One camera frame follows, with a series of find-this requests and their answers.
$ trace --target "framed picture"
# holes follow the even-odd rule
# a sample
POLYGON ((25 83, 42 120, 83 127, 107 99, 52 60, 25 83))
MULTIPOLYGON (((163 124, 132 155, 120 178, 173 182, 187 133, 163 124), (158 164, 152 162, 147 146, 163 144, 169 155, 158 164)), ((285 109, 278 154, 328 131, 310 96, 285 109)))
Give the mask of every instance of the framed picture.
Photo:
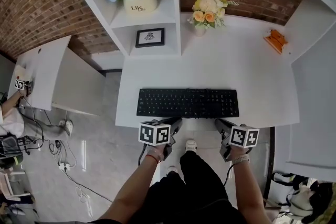
POLYGON ((164 28, 139 30, 136 34, 136 48, 163 46, 164 28))

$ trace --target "gray floor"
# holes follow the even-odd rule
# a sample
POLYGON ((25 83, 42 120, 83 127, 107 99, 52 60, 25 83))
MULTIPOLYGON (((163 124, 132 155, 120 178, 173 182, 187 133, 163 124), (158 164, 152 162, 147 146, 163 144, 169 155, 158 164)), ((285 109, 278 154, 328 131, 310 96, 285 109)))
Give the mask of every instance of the gray floor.
MULTIPOLYGON (((69 141, 77 165, 68 174, 77 182, 92 188, 96 192, 113 200, 123 183, 137 167, 142 144, 138 142, 138 129, 115 126, 120 73, 108 73, 103 97, 103 114, 88 116, 67 113, 67 118, 74 123, 74 130, 69 141)), ((63 110, 48 112, 52 124, 57 124, 65 117, 63 110)), ((47 122, 43 111, 37 111, 38 119, 47 122)), ((197 153, 206 160, 214 171, 225 181, 229 164, 225 163, 219 154, 221 136, 218 132, 190 132, 183 128, 176 135, 177 143, 173 153, 162 164, 161 176, 165 167, 175 165, 179 168, 179 157, 184 153, 184 143, 193 138, 198 144, 197 153)), ((250 153, 251 165, 261 189, 266 181, 266 166, 268 165, 269 130, 262 130, 258 146, 250 153)), ((67 156, 63 153, 62 160, 73 165, 75 159, 66 148, 67 156)), ((84 197, 80 200, 76 184, 59 170, 51 155, 48 142, 41 150, 31 151, 25 155, 22 169, 27 172, 40 221, 92 221, 100 217, 110 203, 89 190, 83 191, 89 196, 89 202, 84 197)), ((227 185, 227 193, 233 205, 236 205, 234 175, 231 175, 227 185)), ((30 209, 26 209, 25 223, 37 220, 30 209)))

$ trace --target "flower vase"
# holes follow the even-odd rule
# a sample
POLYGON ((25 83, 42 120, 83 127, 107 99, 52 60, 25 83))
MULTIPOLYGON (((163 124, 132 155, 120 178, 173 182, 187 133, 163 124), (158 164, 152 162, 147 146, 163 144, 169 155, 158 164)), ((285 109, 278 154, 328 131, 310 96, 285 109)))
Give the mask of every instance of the flower vase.
POLYGON ((158 6, 157 0, 123 0, 123 1, 126 12, 131 15, 152 12, 158 6))
POLYGON ((197 37, 204 36, 205 31, 206 31, 205 25, 195 25, 194 27, 194 33, 195 33, 195 36, 197 37))

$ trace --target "white table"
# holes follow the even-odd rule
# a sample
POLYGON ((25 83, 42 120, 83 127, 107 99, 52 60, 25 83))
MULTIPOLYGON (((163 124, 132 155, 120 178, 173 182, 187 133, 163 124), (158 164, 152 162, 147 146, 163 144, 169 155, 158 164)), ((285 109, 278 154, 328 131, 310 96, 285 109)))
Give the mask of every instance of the white table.
MULTIPOLYGON (((105 77, 68 48, 71 36, 34 48, 17 59, 33 80, 33 91, 27 101, 34 108, 99 115, 105 77)), ((8 96, 14 88, 13 72, 8 96)))
MULTIPOLYGON (((225 22, 225 28, 209 29, 203 37, 181 24, 181 57, 126 58, 116 125, 138 127, 152 119, 136 115, 140 88, 236 89, 240 117, 228 120, 253 127, 298 123, 291 65, 263 40, 267 30, 281 32, 281 26, 235 16, 225 22)), ((183 124, 192 131, 215 130, 210 119, 184 119, 183 124)))

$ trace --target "power strip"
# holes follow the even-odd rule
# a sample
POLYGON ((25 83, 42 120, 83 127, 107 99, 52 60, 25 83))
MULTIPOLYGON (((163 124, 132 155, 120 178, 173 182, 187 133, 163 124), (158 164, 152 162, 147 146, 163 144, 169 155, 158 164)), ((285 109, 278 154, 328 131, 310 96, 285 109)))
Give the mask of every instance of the power strip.
POLYGON ((59 168, 60 170, 65 170, 65 168, 66 168, 67 171, 70 171, 70 164, 68 164, 68 163, 60 163, 60 164, 58 165, 58 168, 59 168))

